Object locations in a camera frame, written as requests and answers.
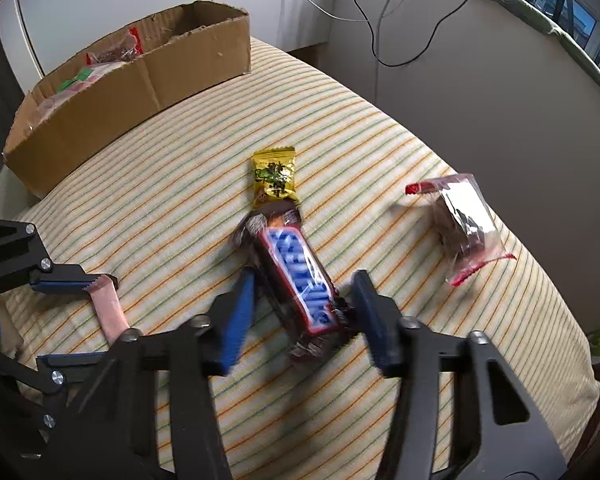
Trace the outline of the pink candy stick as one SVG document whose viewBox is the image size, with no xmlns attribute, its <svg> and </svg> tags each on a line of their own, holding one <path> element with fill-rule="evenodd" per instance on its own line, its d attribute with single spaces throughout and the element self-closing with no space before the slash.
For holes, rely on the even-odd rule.
<svg viewBox="0 0 600 480">
<path fill-rule="evenodd" d="M 107 344 L 112 346 L 130 328 L 121 307 L 114 281 L 108 275 L 102 274 L 94 282 L 84 287 L 83 290 L 91 297 L 99 326 L 104 333 Z"/>
</svg>

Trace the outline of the brown Snickers bar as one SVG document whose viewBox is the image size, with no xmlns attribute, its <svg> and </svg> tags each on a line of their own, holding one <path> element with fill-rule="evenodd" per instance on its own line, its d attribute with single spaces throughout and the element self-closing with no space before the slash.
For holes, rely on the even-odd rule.
<svg viewBox="0 0 600 480">
<path fill-rule="evenodd" d="M 324 361 L 358 333 L 356 314 L 317 258 L 298 206 L 279 200 L 251 209 L 234 234 L 260 273 L 297 362 Z"/>
</svg>

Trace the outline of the clear red nut packet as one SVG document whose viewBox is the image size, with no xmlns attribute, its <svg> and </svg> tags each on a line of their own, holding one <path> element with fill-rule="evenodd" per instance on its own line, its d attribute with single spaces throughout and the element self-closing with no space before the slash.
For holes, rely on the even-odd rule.
<svg viewBox="0 0 600 480">
<path fill-rule="evenodd" d="M 99 53 L 87 52 L 85 59 L 87 65 L 131 62 L 143 53 L 144 49 L 140 42 L 140 33 L 136 27 L 131 27 L 114 46 Z"/>
</svg>

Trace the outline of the striped beige cushion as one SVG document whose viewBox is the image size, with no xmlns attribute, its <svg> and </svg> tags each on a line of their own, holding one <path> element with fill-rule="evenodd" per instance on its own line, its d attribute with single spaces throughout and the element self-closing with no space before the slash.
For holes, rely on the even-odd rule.
<svg viewBox="0 0 600 480">
<path fill-rule="evenodd" d="M 251 45 L 248 75 L 134 128 L 42 200 L 3 172 L 0 217 L 34 223 L 55 261 L 114 274 L 130 324 L 163 332 L 234 282 L 244 262 L 230 237 L 251 204 L 250 157 L 276 146 L 297 152 L 303 229 L 335 284 L 364 269 L 433 330 L 486 333 L 572 455 L 600 387 L 585 334 L 542 266 L 502 229 L 509 258 L 448 285 L 427 204 L 404 188 L 449 165 L 351 90 L 262 41 Z M 237 479 L 372 478 L 396 400 L 363 339 L 314 370 L 292 364 L 266 302 L 213 391 Z"/>
</svg>

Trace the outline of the packaged bread slice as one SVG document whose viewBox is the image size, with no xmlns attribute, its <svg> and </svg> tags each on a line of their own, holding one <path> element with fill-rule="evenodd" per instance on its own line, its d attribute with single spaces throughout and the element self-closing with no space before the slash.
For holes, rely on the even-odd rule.
<svg viewBox="0 0 600 480">
<path fill-rule="evenodd" d="M 65 81 L 59 88 L 59 90 L 49 98 L 46 98 L 33 112 L 30 126 L 34 128 L 40 122 L 53 114 L 56 108 L 64 104 L 68 99 L 79 92 L 91 87 L 96 81 L 99 81 L 103 76 L 111 73 L 113 70 L 125 65 L 125 62 L 109 62 L 109 63 L 98 63 L 93 65 L 87 65 L 79 71 L 73 78 Z"/>
</svg>

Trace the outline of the clear red-edged snack packet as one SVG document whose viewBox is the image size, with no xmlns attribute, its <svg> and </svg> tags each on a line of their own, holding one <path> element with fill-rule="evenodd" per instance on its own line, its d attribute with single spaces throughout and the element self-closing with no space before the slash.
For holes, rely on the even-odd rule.
<svg viewBox="0 0 600 480">
<path fill-rule="evenodd" d="M 408 184 L 406 195 L 427 197 L 450 267 L 445 281 L 460 286 L 487 264 L 516 259 L 501 239 L 473 174 L 451 174 Z"/>
</svg>

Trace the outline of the green candy wrapper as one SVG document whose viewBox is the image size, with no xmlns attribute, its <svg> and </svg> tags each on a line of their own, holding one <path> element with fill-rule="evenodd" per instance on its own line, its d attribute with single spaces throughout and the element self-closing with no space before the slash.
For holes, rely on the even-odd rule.
<svg viewBox="0 0 600 480">
<path fill-rule="evenodd" d="M 57 94 L 61 92 L 80 92 L 93 82 L 94 67 L 83 67 L 76 76 L 64 81 L 57 89 Z"/>
</svg>

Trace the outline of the yellow candy packet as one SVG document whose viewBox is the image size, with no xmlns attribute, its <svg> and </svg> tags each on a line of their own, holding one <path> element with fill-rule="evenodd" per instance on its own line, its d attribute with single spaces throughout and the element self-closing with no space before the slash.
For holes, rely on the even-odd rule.
<svg viewBox="0 0 600 480">
<path fill-rule="evenodd" d="M 251 156 L 251 167 L 253 209 L 283 202 L 298 205 L 296 149 L 293 146 L 257 151 Z"/>
</svg>

